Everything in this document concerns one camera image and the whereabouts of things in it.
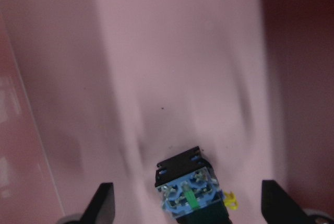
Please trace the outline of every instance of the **green indicator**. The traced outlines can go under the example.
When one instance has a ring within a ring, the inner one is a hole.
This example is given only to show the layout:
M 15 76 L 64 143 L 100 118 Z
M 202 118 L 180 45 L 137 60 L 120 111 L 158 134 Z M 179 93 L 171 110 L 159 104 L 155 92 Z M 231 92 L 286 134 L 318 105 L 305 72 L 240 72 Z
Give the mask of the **green indicator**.
M 190 189 L 189 191 L 187 192 L 184 192 L 184 196 L 186 197 L 190 207 L 192 207 L 192 209 L 197 209 L 199 208 L 199 204 L 198 204 L 198 201 L 195 197 L 195 194 L 194 192 Z

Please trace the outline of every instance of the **pink wall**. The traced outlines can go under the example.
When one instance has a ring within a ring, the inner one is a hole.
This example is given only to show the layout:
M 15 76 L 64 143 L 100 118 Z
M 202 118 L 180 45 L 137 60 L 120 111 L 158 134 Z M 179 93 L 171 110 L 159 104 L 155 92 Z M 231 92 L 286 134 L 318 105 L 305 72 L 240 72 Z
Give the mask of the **pink wall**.
M 62 208 L 0 14 L 0 223 L 54 223 Z
M 0 6 L 65 214 L 113 181 L 115 223 L 174 223 L 155 164 L 201 145 L 240 201 L 232 220 L 265 223 L 261 180 L 276 175 L 260 0 Z
M 271 87 L 279 88 L 284 109 L 285 136 L 278 146 L 285 150 L 287 190 L 303 207 L 332 215 L 333 2 L 263 0 L 269 70 L 277 74 Z M 275 155 L 278 169 L 281 156 L 279 152 Z

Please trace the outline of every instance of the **pink surface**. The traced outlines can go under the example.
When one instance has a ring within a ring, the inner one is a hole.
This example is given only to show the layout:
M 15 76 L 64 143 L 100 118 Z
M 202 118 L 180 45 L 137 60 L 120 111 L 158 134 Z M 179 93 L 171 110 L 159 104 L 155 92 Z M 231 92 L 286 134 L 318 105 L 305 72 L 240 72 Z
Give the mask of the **pink surface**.
M 115 223 L 174 223 L 155 165 L 200 145 L 240 202 L 232 220 L 265 223 L 261 180 L 275 173 L 260 0 L 0 5 L 65 214 L 113 181 Z
M 0 223 L 54 223 L 61 215 L 0 14 Z

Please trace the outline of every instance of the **yellow terminal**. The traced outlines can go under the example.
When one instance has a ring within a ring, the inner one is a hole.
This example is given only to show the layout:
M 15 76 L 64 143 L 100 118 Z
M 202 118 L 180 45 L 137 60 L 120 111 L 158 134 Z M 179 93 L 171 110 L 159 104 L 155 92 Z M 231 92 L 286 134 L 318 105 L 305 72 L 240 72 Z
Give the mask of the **yellow terminal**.
M 237 210 L 239 207 L 239 204 L 233 192 L 230 192 L 230 193 L 224 192 L 224 195 L 225 195 L 225 199 L 224 199 L 225 207 L 228 207 L 231 210 Z

